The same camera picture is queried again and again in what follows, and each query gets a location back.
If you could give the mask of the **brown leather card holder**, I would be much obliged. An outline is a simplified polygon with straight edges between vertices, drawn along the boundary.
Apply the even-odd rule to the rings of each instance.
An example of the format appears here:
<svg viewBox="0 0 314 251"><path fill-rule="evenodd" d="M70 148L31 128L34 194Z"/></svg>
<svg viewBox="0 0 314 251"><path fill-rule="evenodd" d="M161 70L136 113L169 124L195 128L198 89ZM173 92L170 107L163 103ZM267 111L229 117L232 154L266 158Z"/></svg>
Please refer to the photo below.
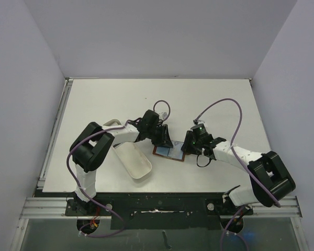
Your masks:
<svg viewBox="0 0 314 251"><path fill-rule="evenodd" d="M152 154L173 161L184 162L185 153L182 151L184 142L172 141L173 147L155 146Z"/></svg>

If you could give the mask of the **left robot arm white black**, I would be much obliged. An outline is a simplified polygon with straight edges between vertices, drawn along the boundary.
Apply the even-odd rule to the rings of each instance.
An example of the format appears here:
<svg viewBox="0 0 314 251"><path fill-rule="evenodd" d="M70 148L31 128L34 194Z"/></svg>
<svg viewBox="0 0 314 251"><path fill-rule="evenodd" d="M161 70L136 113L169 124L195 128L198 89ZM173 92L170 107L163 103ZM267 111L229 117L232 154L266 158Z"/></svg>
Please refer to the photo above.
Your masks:
<svg viewBox="0 0 314 251"><path fill-rule="evenodd" d="M68 168L76 181L77 208L85 215L96 209L96 170L104 162L113 146L151 140L154 146L173 148L167 124L158 113L147 110L142 118L127 120L124 125L102 127L90 122L70 147L66 163L73 160L76 174Z"/></svg>

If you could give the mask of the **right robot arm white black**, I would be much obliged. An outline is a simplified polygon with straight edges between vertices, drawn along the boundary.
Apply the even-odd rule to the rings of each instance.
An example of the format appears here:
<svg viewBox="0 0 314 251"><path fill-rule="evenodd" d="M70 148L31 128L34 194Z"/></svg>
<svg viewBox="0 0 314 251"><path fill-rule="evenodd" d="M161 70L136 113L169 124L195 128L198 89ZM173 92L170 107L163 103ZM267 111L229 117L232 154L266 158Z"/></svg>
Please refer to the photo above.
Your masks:
<svg viewBox="0 0 314 251"><path fill-rule="evenodd" d="M253 203L277 206L282 198L296 189L295 181L276 152L254 152L224 138L214 138L202 123L186 132L182 151L207 157L209 162L225 162L249 175L250 186L237 185L225 193L222 206L227 213L234 214L241 206Z"/></svg>

